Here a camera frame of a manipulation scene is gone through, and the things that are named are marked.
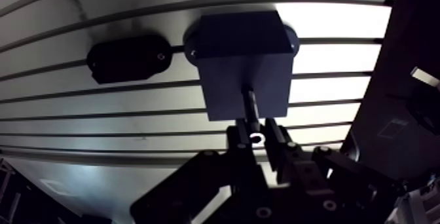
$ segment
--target black oval object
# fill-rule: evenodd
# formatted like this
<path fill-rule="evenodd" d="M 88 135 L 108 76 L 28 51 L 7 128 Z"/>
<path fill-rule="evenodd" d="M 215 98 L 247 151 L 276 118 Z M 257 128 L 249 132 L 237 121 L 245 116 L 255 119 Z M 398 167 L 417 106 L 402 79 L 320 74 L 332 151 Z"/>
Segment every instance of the black oval object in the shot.
<path fill-rule="evenodd" d="M 148 79 L 169 68 L 172 48 L 160 35 L 144 35 L 94 45 L 87 65 L 99 84 Z"/>

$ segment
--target black mount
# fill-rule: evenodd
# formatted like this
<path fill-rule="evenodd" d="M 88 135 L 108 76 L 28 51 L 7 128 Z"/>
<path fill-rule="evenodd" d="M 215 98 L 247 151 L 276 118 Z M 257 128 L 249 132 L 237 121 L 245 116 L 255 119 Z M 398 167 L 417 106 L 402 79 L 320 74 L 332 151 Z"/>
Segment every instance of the black mount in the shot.
<path fill-rule="evenodd" d="M 274 119 L 260 125 L 253 92 L 243 95 L 246 119 L 227 128 L 227 152 L 199 152 L 141 197 L 130 210 L 136 223 L 190 223 L 227 185 L 232 196 L 205 223 L 385 222 L 404 193 L 398 182 L 328 147 L 310 156 Z M 249 138 L 255 133 L 279 187 L 266 184 Z"/>

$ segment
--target white ring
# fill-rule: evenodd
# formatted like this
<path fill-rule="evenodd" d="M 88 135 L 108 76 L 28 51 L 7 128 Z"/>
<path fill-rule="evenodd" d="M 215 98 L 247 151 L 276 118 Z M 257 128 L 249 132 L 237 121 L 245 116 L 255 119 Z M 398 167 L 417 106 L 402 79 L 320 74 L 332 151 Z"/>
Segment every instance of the white ring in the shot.
<path fill-rule="evenodd" d="M 254 132 L 251 135 L 249 135 L 249 138 L 256 138 L 256 137 L 260 138 L 260 142 L 258 143 L 264 143 L 266 141 L 265 135 L 260 132 Z"/>

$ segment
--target slotted metal panel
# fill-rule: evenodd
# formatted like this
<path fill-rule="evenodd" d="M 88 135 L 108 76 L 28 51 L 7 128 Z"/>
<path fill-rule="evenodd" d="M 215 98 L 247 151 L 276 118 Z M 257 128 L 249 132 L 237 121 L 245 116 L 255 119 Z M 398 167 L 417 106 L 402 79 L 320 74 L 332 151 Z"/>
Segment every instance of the slotted metal panel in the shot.
<path fill-rule="evenodd" d="M 208 121 L 197 69 L 181 52 L 146 81 L 98 85 L 88 50 L 149 30 L 181 46 L 202 14 L 266 9 L 301 38 L 288 116 L 277 121 L 307 150 L 338 149 L 368 87 L 392 0 L 0 0 L 3 156 L 74 212 L 130 223 L 129 205 L 179 163 L 201 149 L 224 151 L 232 121 Z M 114 161 L 98 161 L 102 155 Z M 145 164 L 130 165 L 133 157 Z M 74 193 L 55 193 L 48 181 Z"/>

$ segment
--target silver surface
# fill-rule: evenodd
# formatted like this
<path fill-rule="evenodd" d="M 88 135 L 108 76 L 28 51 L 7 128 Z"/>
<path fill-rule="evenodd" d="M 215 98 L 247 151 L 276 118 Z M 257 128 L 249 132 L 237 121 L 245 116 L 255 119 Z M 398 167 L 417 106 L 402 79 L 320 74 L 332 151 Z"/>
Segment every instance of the silver surface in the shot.
<path fill-rule="evenodd" d="M 148 30 L 163 34 L 172 45 L 181 45 L 185 30 L 201 14 L 261 9 L 277 9 L 284 22 L 293 26 L 299 37 L 309 38 L 309 42 L 319 43 L 320 38 L 326 37 L 327 42 L 340 44 L 328 45 L 327 48 L 322 45 L 304 46 L 303 51 L 300 50 L 297 62 L 294 63 L 294 73 L 372 71 L 380 45 L 355 45 L 350 48 L 341 43 L 353 43 L 353 39 L 333 41 L 332 38 L 354 37 L 357 38 L 358 43 L 371 43 L 371 39 L 363 38 L 383 37 L 390 14 L 389 7 L 359 5 L 360 3 L 379 5 L 384 0 L 272 0 L 270 3 L 266 1 L 263 5 L 229 6 L 218 5 L 239 1 L 255 3 L 262 0 L 38 0 L 17 9 L 29 1 L 36 0 L 0 0 L 0 31 L 2 31 L 0 51 L 3 51 L 0 53 L 0 78 L 39 67 L 85 59 L 90 47 L 97 42 L 136 35 Z M 276 3 L 280 1 L 296 1 L 296 3 Z M 338 4 L 304 3 L 305 1 Z M 340 4 L 343 1 L 352 4 Z M 206 5 L 215 5 L 215 7 L 196 9 Z M 185 6 L 192 9 L 165 12 L 170 9 L 182 9 Z M 144 16 L 157 12 L 165 13 Z M 326 64 L 330 60 L 335 64 Z M 196 69 L 188 64 L 182 54 L 178 54 L 171 68 L 165 73 L 147 81 L 129 84 L 173 83 L 197 79 Z M 290 102 L 362 98 L 369 79 L 370 77 L 295 79 L 292 82 Z M 125 85 L 127 83 L 99 86 L 90 78 L 90 71 L 86 66 L 0 81 L 0 119 L 204 107 L 199 86 L 1 103 L 1 100 L 11 98 Z M 358 106 L 358 103 L 345 103 L 292 107 L 289 109 L 288 118 L 278 121 L 286 126 L 347 122 L 354 119 Z M 172 158 L 178 161 L 179 157 L 184 157 L 186 160 L 191 155 L 182 153 L 175 155 L 171 153 L 172 151 L 225 149 L 225 135 L 80 138 L 75 137 L 75 134 L 209 131 L 223 130 L 229 124 L 229 122 L 208 122 L 206 114 L 200 112 L 184 115 L 58 121 L 3 121 L 0 122 L 0 134 L 64 134 L 65 136 L 58 138 L 0 136 L 0 149 L 9 152 L 8 161 L 19 172 L 77 214 L 101 215 L 114 219 L 116 223 L 131 223 L 128 213 L 131 203 L 174 170 L 172 167 L 175 165 L 170 166 L 173 162 Z M 349 129 L 349 124 L 341 124 L 292 129 L 289 133 L 297 143 L 319 143 L 343 140 Z M 117 159 L 123 160 L 124 157 L 127 159 L 129 157 L 127 154 L 118 157 L 100 154 L 104 155 L 101 157 L 103 159 L 101 166 L 90 166 L 87 164 L 91 164 L 96 157 L 90 157 L 87 153 L 79 153 L 80 156 L 77 157 L 74 155 L 61 157 L 56 155 L 56 152 L 40 151 L 38 154 L 32 149 L 38 147 L 165 152 L 151 155 L 157 159 L 156 163 L 153 163 L 153 160 L 126 160 L 124 167 L 115 165 Z M 136 162 L 134 163 L 136 167 L 133 167 L 133 164 L 129 166 L 130 163 L 127 162 Z M 154 164 L 156 168 L 151 165 L 145 168 L 139 166 L 145 163 Z M 268 165 L 263 168 L 270 175 Z M 268 180 L 274 182 L 274 176 L 268 177 Z"/>

